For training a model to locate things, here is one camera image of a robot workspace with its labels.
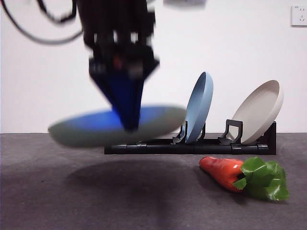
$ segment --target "plate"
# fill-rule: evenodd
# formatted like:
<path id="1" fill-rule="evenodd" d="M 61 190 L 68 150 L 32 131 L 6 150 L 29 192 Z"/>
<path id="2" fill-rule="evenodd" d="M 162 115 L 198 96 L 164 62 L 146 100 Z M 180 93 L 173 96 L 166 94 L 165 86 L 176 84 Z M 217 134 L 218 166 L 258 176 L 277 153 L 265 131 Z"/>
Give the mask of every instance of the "plate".
<path id="1" fill-rule="evenodd" d="M 242 144 L 250 144 L 261 137 L 275 121 L 283 105 L 283 91 L 278 81 L 270 80 L 241 104 L 233 120 L 243 122 Z M 230 126 L 227 138 L 237 137 L 237 128 Z"/>
<path id="2" fill-rule="evenodd" d="M 198 78 L 187 106 L 188 130 L 186 143 L 197 140 L 206 123 L 213 95 L 213 80 L 210 74 L 203 72 Z"/>
<path id="3" fill-rule="evenodd" d="M 124 130 L 114 111 L 100 111 L 60 121 L 48 128 L 52 138 L 68 147 L 93 148 L 137 143 L 170 133 L 184 122 L 186 110 L 179 107 L 143 107 L 139 129 Z"/>

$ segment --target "gray floor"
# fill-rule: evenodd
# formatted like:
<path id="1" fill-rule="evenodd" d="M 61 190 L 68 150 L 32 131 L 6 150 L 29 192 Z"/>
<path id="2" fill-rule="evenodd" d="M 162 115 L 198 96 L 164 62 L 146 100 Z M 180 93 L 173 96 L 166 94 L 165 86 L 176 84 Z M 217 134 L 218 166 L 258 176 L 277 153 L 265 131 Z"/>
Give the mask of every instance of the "gray floor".
<path id="1" fill-rule="evenodd" d="M 1 229 L 307 229 L 307 134 L 278 134 L 277 156 L 263 157 L 287 172 L 290 198 L 279 203 L 222 189 L 201 157 L 109 156 L 48 134 L 2 134 Z"/>

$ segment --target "toy carrot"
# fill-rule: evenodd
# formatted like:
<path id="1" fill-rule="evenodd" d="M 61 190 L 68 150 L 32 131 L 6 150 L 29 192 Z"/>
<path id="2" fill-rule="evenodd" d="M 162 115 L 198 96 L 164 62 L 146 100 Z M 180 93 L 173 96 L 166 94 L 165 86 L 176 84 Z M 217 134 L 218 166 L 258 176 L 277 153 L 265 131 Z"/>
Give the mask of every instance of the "toy carrot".
<path id="1" fill-rule="evenodd" d="M 264 162 L 259 157 L 244 162 L 204 157 L 200 167 L 229 191 L 244 191 L 258 199 L 285 200 L 289 197 L 284 169 L 275 161 Z"/>

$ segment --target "wall socket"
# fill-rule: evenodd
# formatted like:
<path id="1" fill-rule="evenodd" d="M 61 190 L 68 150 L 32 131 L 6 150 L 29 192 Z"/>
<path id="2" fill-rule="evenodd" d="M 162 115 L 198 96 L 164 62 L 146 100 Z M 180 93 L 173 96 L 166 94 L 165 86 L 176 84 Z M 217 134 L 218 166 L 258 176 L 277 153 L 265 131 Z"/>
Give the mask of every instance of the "wall socket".
<path id="1" fill-rule="evenodd" d="M 292 6 L 291 25 L 307 26 L 307 6 Z"/>

